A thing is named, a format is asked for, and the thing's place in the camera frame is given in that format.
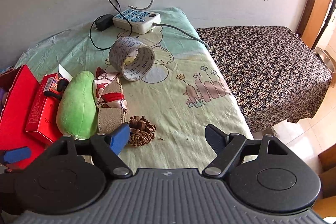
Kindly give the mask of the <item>brown pine cone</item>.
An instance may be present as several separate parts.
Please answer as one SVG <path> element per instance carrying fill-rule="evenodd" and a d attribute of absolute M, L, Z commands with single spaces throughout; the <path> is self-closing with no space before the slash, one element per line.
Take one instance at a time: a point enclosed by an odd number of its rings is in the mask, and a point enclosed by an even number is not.
<path fill-rule="evenodd" d="M 155 138 L 156 125 L 145 116 L 134 115 L 129 120 L 130 137 L 128 144 L 141 147 L 150 143 Z"/>

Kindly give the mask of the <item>printed packing tape roll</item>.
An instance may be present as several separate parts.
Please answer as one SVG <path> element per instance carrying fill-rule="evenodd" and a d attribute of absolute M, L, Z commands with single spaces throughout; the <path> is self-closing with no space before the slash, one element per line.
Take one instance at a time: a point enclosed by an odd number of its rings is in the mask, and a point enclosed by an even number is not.
<path fill-rule="evenodd" d="M 109 62 L 130 82 L 144 78 L 153 67 L 154 51 L 130 36 L 119 37 L 109 52 Z"/>

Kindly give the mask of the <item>green plush toy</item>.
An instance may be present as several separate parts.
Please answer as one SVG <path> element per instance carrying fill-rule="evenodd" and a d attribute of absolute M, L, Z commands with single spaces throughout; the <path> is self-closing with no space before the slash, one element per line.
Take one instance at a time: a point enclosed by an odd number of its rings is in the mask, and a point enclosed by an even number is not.
<path fill-rule="evenodd" d="M 69 82 L 56 114 L 59 131 L 77 139 L 89 139 L 97 131 L 97 109 L 93 95 L 95 77 L 81 71 Z"/>

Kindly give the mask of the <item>small red carton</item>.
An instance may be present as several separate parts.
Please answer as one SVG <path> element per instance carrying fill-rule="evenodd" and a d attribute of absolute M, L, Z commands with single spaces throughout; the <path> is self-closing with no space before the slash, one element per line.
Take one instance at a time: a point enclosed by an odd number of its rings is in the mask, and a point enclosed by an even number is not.
<path fill-rule="evenodd" d="M 51 145 L 63 136 L 56 124 L 60 100 L 44 94 L 44 92 L 53 92 L 60 96 L 57 85 L 61 79 L 59 73 L 43 77 L 26 121 L 25 132 L 45 145 Z"/>

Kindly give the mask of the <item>red storage box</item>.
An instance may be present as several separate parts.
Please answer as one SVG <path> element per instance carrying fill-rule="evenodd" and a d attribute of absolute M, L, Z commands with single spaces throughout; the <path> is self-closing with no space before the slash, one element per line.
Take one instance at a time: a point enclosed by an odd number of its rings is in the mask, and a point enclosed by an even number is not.
<path fill-rule="evenodd" d="M 46 147 L 25 132 L 38 87 L 39 83 L 27 65 L 1 74 L 1 90 L 7 92 L 1 111 L 1 150 L 29 147 L 31 156 L 16 163 L 20 169 L 31 164 Z"/>

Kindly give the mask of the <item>dark patterned table cloth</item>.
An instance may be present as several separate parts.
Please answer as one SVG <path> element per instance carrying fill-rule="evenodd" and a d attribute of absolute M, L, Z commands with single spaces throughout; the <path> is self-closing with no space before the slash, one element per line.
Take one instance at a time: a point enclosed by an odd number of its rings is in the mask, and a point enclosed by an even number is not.
<path fill-rule="evenodd" d="M 289 28 L 198 28 L 252 133 L 313 118 L 331 73 Z"/>

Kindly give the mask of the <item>green cartoon table cloth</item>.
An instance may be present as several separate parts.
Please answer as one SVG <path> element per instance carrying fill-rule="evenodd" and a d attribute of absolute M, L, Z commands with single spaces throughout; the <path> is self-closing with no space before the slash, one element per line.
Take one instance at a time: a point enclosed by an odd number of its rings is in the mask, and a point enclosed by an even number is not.
<path fill-rule="evenodd" d="M 127 117 L 145 116 L 156 126 L 155 138 L 141 147 L 126 146 L 120 158 L 138 168 L 203 169 L 215 158 L 205 128 L 213 124 L 224 133 L 252 134 L 226 80 L 185 13 L 177 8 L 160 12 L 161 25 L 134 38 L 155 53 L 150 72 L 141 80 L 122 81 Z M 43 76 L 63 66 L 71 75 L 114 69 L 110 46 L 129 32 L 116 27 L 98 31 L 89 23 L 59 32 L 22 53 L 26 64 Z"/>

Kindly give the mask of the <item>black power adapter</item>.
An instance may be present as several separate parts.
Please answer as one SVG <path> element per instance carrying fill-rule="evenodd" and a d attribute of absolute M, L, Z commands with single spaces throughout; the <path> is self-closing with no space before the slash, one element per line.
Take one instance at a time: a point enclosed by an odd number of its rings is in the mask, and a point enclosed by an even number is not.
<path fill-rule="evenodd" d="M 97 30 L 102 32 L 110 28 L 111 26 L 113 26 L 114 25 L 113 17 L 114 16 L 112 14 L 105 14 L 105 15 L 98 17 L 94 21 L 94 24 Z"/>

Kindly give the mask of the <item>white blue power strip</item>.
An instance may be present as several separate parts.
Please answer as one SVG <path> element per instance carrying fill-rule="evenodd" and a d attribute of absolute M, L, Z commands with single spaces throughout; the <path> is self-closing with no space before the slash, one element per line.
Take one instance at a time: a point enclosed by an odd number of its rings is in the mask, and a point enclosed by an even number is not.
<path fill-rule="evenodd" d="M 134 9 L 127 9 L 113 17 L 115 27 L 142 35 L 160 23 L 159 13 Z"/>

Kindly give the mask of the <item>metal bowl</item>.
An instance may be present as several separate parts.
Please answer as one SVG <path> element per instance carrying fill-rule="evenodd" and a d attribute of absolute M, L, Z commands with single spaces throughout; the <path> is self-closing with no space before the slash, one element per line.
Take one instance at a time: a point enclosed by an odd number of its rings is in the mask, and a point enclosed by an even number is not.
<path fill-rule="evenodd" d="M 324 63 L 325 67 L 327 67 L 329 72 L 331 74 L 335 74 L 335 66 L 329 55 L 320 47 L 316 47 L 314 52 L 317 55 L 317 57 Z"/>

